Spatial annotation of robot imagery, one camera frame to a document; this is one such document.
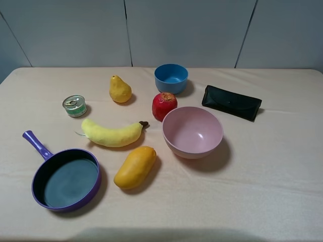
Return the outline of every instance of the pull tab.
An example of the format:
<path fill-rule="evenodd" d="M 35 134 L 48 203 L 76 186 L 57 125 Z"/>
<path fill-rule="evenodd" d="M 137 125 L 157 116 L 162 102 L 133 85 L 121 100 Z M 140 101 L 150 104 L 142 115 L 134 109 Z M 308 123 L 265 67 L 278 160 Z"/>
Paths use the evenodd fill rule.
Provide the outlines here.
<path fill-rule="evenodd" d="M 71 100 L 64 102 L 64 105 L 66 106 L 74 106 L 77 103 L 77 100 Z"/>

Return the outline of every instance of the blue bowl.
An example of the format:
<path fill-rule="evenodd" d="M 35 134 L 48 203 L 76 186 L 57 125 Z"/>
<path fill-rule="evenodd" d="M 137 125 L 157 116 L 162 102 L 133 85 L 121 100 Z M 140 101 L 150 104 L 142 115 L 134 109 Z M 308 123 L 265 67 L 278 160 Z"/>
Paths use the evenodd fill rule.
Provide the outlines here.
<path fill-rule="evenodd" d="M 165 64 L 155 70 L 155 83 L 159 92 L 178 94 L 186 88 L 188 71 L 177 64 Z"/>

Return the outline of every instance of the can lid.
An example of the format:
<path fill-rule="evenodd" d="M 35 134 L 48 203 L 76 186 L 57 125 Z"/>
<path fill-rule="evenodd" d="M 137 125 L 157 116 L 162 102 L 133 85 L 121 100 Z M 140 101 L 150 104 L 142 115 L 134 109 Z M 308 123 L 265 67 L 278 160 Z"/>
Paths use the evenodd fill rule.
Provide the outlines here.
<path fill-rule="evenodd" d="M 63 101 L 63 107 L 68 110 L 78 109 L 79 107 L 83 106 L 85 103 L 84 97 L 80 95 L 73 95 L 66 98 Z"/>

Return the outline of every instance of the tin can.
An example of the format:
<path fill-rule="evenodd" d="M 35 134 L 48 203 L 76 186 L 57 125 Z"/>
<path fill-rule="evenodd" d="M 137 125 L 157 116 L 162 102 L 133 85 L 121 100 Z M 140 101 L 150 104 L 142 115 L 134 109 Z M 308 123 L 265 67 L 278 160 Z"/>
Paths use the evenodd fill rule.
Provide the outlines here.
<path fill-rule="evenodd" d="M 73 95 L 66 98 L 63 101 L 63 107 L 71 117 L 79 117 L 86 113 L 85 99 L 80 95 Z"/>

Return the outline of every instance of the pink bowl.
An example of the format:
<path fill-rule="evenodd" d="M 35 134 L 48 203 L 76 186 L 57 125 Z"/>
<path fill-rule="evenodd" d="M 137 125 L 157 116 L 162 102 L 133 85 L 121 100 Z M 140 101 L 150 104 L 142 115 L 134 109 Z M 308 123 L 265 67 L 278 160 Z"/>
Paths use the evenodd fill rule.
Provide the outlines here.
<path fill-rule="evenodd" d="M 163 120 L 163 136 L 168 147 L 187 159 L 210 154 L 221 142 L 223 128 L 210 112 L 199 107 L 179 107 Z"/>

